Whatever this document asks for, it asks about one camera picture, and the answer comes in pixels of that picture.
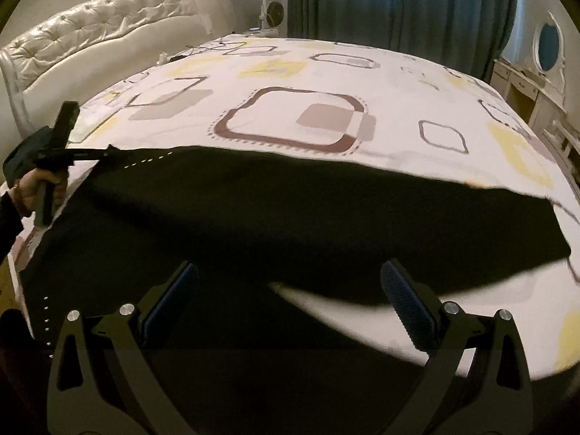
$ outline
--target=wooden floor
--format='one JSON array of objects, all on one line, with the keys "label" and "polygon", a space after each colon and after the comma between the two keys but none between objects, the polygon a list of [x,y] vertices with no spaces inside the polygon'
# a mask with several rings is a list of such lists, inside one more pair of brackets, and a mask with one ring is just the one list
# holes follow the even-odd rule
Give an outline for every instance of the wooden floor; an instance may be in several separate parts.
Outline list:
[{"label": "wooden floor", "polygon": [[18,305],[14,300],[14,287],[12,286],[10,268],[6,258],[0,266],[0,315],[11,308],[18,308]]}]

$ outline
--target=silver screw head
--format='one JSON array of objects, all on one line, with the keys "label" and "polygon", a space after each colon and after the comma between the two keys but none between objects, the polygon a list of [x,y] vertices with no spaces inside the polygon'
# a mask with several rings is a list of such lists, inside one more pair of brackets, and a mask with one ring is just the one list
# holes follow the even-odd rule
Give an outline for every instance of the silver screw head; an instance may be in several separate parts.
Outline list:
[{"label": "silver screw head", "polygon": [[133,304],[123,304],[119,308],[119,312],[121,315],[131,315],[135,310],[135,306]]},{"label": "silver screw head", "polygon": [[443,304],[443,309],[448,314],[453,314],[453,315],[459,314],[459,306],[456,303],[454,303],[453,301],[448,301],[445,304]]},{"label": "silver screw head", "polygon": [[511,320],[511,312],[508,311],[507,309],[500,309],[500,317],[504,321],[510,321]]},{"label": "silver screw head", "polygon": [[74,322],[74,321],[76,321],[76,320],[77,320],[79,317],[80,317],[80,312],[79,312],[79,311],[77,311],[77,310],[70,311],[70,312],[67,314],[67,319],[68,319],[70,322]]}]

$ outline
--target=drawer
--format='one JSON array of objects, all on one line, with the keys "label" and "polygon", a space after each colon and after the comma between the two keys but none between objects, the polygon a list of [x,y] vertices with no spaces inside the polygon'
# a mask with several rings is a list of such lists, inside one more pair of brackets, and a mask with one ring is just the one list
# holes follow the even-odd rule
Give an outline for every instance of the drawer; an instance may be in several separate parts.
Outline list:
[{"label": "drawer", "polygon": [[515,86],[515,88],[521,91],[528,98],[531,98],[535,101],[535,99],[538,97],[538,89],[529,80],[511,73],[509,81],[512,85]]},{"label": "drawer", "polygon": [[494,72],[500,75],[501,78],[507,80],[509,78],[509,70],[506,66],[496,63],[494,66]]},{"label": "drawer", "polygon": [[498,75],[498,72],[493,73],[491,76],[491,81],[489,82],[491,87],[494,88],[502,97],[505,95],[508,83],[509,82],[505,78]]}]

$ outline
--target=curtain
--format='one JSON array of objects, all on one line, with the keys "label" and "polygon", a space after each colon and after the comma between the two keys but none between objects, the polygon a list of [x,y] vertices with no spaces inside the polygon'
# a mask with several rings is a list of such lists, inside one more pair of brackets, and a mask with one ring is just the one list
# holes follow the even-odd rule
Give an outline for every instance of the curtain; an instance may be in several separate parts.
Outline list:
[{"label": "curtain", "polygon": [[415,55],[482,80],[507,44],[516,0],[288,0],[289,37]]}]

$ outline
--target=human hand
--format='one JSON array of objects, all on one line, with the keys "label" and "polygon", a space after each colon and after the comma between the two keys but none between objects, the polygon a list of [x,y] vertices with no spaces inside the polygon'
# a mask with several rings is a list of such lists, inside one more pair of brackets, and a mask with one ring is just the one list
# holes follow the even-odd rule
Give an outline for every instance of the human hand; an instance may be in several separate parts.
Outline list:
[{"label": "human hand", "polygon": [[[29,171],[20,179],[18,188],[20,190],[21,203],[29,212],[36,210],[36,206],[38,204],[38,187],[41,181],[48,181],[55,185],[53,201],[55,206],[60,206],[65,201],[65,195],[69,182],[69,171],[68,169],[64,169],[58,171],[57,173],[52,173],[48,170],[41,170],[36,168]],[[12,202],[17,205],[18,198],[15,190],[10,190],[8,194],[12,198]]]}]

